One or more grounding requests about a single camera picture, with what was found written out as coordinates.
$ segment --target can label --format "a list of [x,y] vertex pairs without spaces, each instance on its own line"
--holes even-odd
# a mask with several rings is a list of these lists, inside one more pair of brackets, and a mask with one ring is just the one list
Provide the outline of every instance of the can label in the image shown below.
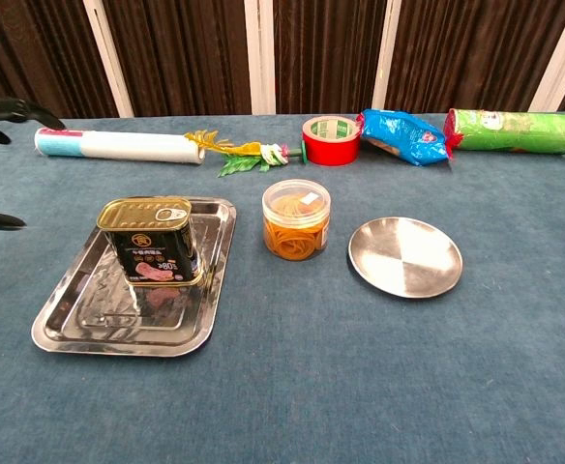
[[105,232],[134,285],[182,285],[200,278],[190,222],[170,231]]

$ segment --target rectangular metal tray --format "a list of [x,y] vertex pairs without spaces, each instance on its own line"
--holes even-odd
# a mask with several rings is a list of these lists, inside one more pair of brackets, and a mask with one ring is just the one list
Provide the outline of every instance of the rectangular metal tray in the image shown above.
[[97,227],[57,284],[31,329],[43,350],[181,356],[207,340],[216,317],[235,227],[235,207],[188,197],[203,278],[185,287],[131,287]]

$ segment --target can lid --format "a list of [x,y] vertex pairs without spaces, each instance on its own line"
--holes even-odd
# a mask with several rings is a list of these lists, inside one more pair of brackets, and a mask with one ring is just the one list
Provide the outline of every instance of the can lid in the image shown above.
[[278,182],[263,193],[263,215],[283,227],[304,228],[330,215],[330,193],[320,184],[304,179]]
[[180,196],[119,198],[103,207],[98,227],[106,232],[177,230],[188,222],[190,211],[190,201]]

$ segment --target round metal plate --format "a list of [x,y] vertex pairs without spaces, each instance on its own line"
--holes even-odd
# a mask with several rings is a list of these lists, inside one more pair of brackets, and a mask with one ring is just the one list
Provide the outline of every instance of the round metal plate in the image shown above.
[[349,257],[368,283],[406,298],[447,292],[463,271],[461,253],[450,237],[408,217],[382,217],[361,225],[349,241]]

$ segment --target pull tab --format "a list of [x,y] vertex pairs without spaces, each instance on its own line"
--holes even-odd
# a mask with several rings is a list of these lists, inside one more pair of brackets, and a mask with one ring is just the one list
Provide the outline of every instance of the pull tab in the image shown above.
[[[168,212],[168,217],[161,217],[162,214]],[[162,208],[156,212],[156,220],[158,221],[165,221],[165,220],[175,220],[175,219],[183,219],[188,215],[184,210],[178,210],[175,208]]]

